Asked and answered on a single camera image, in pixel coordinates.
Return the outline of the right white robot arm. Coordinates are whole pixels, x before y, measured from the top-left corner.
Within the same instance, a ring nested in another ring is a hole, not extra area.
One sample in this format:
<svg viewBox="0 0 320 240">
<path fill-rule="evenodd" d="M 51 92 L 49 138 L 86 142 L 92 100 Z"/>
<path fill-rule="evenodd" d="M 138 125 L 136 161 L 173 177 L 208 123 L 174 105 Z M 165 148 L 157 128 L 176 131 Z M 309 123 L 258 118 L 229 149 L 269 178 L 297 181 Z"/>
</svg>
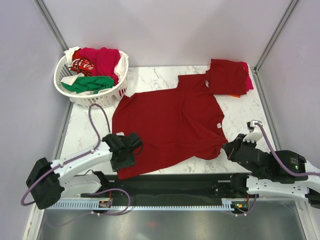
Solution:
<svg viewBox="0 0 320 240">
<path fill-rule="evenodd" d="M 223 144 L 227 159 L 237 163 L 249 174 L 234 173 L 229 191 L 235 197 L 267 195 L 297 198 L 320 207 L 320 171 L 307 173 L 311 164 L 290 150 L 264 152 L 255 142 L 244 141 L 239 134 L 233 141 Z"/>
</svg>

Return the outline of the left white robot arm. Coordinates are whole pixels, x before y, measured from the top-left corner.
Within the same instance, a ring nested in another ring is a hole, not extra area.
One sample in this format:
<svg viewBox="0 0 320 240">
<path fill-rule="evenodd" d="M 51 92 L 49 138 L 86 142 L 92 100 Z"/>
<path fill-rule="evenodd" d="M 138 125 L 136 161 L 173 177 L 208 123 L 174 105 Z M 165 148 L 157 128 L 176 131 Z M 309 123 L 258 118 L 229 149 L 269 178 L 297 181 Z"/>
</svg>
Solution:
<svg viewBox="0 0 320 240">
<path fill-rule="evenodd" d="M 88 168 L 104 162 L 109 162 L 114 172 L 133 167 L 138 148 L 143 148 L 143 142 L 135 132 L 128 136 L 110 133 L 78 155 L 52 161 L 43 157 L 36 161 L 26 180 L 27 193 L 40 210 L 47 209 L 73 188 L 70 180 Z"/>
</svg>

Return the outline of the dark red t shirt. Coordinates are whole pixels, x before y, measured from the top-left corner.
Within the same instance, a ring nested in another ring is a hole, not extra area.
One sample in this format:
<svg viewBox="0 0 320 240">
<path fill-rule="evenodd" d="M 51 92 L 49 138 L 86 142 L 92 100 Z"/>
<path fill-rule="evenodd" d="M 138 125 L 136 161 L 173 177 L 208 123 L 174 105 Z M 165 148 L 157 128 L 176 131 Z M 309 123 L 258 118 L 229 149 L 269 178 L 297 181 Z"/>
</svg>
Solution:
<svg viewBox="0 0 320 240">
<path fill-rule="evenodd" d="M 165 169 L 191 157 L 213 160 L 227 139 L 224 114 L 203 74 L 180 75 L 176 88 L 124 96 L 112 131 L 137 133 L 143 143 L 136 164 L 118 171 L 121 180 Z"/>
</svg>

